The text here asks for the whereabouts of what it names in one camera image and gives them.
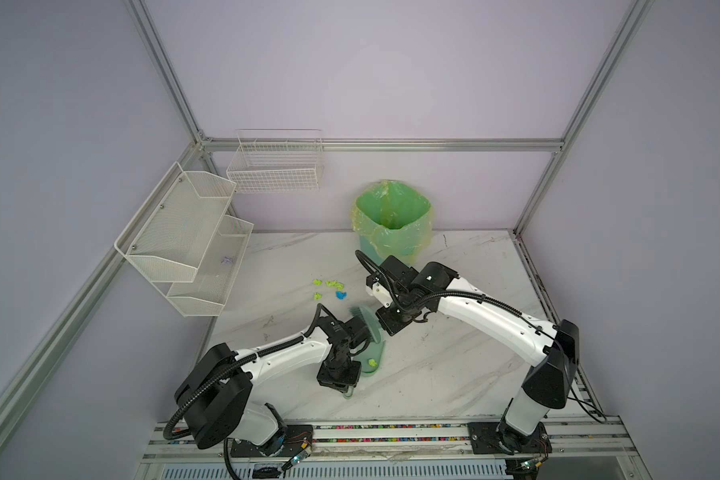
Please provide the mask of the green plastic dustpan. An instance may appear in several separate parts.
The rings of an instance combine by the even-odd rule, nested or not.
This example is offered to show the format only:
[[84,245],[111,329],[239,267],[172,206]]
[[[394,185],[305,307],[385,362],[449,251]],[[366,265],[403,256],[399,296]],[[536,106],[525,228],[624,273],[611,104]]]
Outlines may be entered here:
[[[382,335],[380,322],[375,315],[375,325],[368,329],[364,323],[351,315],[351,318],[344,324],[345,330],[349,334],[348,346],[348,374],[349,380],[355,383],[347,387],[347,391],[343,396],[349,399],[353,395],[353,391],[361,376],[371,376],[375,374],[381,365],[381,357],[383,354],[385,341]],[[369,359],[377,361],[376,367],[368,365]]]

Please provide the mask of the green hand brush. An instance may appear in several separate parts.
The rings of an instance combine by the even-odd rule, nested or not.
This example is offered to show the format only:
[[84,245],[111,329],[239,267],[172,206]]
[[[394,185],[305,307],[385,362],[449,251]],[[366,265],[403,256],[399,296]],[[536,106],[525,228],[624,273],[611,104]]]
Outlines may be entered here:
[[350,313],[361,320],[368,329],[375,325],[374,311],[366,305],[353,305],[350,307]]

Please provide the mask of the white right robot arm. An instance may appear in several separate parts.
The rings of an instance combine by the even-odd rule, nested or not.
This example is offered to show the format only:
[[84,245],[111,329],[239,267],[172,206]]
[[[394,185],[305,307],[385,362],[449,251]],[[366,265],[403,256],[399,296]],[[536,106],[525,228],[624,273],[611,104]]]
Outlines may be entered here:
[[416,270],[394,256],[380,264],[360,250],[355,256],[368,272],[366,292],[381,304],[376,317],[388,335],[439,313],[498,341],[529,365],[496,427],[496,447],[502,452],[520,453],[549,411],[566,406],[579,365],[577,325],[526,315],[438,262]]

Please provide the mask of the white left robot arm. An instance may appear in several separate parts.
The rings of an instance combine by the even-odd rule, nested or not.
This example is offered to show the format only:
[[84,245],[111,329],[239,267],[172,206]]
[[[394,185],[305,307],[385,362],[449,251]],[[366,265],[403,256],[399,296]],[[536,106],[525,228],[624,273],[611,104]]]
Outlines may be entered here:
[[356,356],[372,340],[370,322],[361,314],[341,321],[320,309],[306,330],[278,342],[242,350],[218,344],[174,393],[177,410],[163,427],[163,439],[189,437],[200,450],[239,440],[262,456],[273,456],[285,446],[288,425],[274,405],[256,400],[254,392],[298,369],[317,366],[320,386],[348,394],[361,376]]

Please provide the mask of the white mesh wall shelf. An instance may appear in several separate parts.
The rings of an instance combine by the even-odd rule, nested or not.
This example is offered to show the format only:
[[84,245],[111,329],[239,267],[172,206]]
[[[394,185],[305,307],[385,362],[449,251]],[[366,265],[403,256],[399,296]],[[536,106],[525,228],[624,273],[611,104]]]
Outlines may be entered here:
[[114,249],[184,317],[225,309],[254,224],[231,214],[236,184],[174,164]]

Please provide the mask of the aluminium frame post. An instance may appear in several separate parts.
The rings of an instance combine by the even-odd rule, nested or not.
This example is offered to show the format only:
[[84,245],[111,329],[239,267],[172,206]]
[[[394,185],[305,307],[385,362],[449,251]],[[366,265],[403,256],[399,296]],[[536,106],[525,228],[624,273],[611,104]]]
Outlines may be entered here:
[[195,144],[201,143],[203,141],[201,128],[182,89],[147,3],[142,0],[125,0],[124,5],[150,60],[157,70],[183,128]]

